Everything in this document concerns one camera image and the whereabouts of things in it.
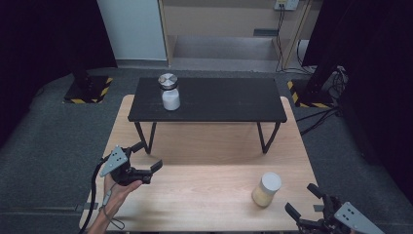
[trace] black table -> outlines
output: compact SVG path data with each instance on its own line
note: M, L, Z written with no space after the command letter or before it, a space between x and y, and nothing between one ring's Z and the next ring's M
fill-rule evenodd
M178 78L180 106L164 109L158 78L140 78L128 116L149 154L157 122L256 122L263 153L286 122L279 91L268 78ZM153 122L149 144L140 122ZM267 143L261 122L275 123Z

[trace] wall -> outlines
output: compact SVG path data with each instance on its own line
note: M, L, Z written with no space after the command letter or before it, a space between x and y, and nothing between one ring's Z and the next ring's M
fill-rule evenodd
M276 0L160 2L169 59L180 35L253 37L255 28L277 29L281 16L280 11L274 10ZM288 64L297 40L310 38L321 4L321 0L300 0L296 11L285 12L280 32L284 66Z
M115 59L167 60L158 1L97 0Z

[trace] yellow jar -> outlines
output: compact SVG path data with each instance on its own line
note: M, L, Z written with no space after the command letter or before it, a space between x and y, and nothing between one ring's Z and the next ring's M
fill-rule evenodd
M279 175L266 173L261 177L258 186L252 191L252 200L260 207L268 207L281 186L282 179Z

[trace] wooden table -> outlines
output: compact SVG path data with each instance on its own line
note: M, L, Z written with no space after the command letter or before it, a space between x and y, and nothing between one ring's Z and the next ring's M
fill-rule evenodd
M133 96L124 97L102 156L117 144L128 147L139 141L128 121L132 100ZM282 104L288 120L267 154L261 151L254 123L159 123L156 147L150 155L144 150L132 154L131 164L148 169L162 159L164 166L154 174L152 183L134 191L117 213L125 231L297 230L284 210L287 202L302 218L321 218L322 214L313 210L321 201L306 188L310 182L316 183L309 158L285 97ZM264 136L273 128L273 124L263 123ZM150 132L151 123L142 123L142 129ZM251 192L266 172L280 175L282 188L273 203L262 209L252 201ZM98 177L96 183L100 206L103 178ZM84 211L80 226L86 215ZM94 211L91 223L96 215ZM108 230L117 228L110 224Z

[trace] silver lid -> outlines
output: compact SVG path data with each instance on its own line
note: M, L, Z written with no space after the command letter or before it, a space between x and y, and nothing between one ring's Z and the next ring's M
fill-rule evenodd
M158 82L163 90L173 90L178 86L178 78L170 73L161 75Z
M261 177L261 189L267 194L275 194L282 187L282 179L275 173L266 173Z

